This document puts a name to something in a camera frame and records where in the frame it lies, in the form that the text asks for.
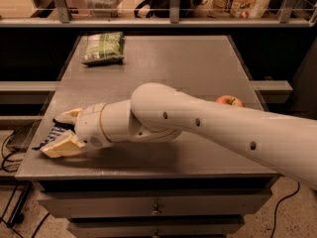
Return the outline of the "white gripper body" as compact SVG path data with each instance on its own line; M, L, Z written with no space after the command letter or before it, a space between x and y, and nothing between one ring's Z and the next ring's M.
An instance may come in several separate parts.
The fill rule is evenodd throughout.
M76 136L85 144L86 151L109 148L112 143L104 135L101 125L101 114L106 106L98 103L83 109L74 126Z

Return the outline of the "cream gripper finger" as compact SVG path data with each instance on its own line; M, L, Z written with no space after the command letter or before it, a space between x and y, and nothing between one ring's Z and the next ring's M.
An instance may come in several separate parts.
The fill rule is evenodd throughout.
M48 157L60 158L79 155L83 152L85 143L71 130L49 135L49 139L40 147L40 151Z
M83 111L82 108L75 108L72 110L65 111L56 117L53 120L59 124L66 124L74 126L80 116L80 113Z

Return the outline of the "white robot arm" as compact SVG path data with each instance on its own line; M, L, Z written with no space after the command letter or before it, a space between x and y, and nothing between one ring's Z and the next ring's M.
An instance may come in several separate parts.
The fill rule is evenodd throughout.
M206 101L159 83L139 86L128 100L61 113L40 151L68 157L120 142L167 142L181 132L317 186L316 120Z

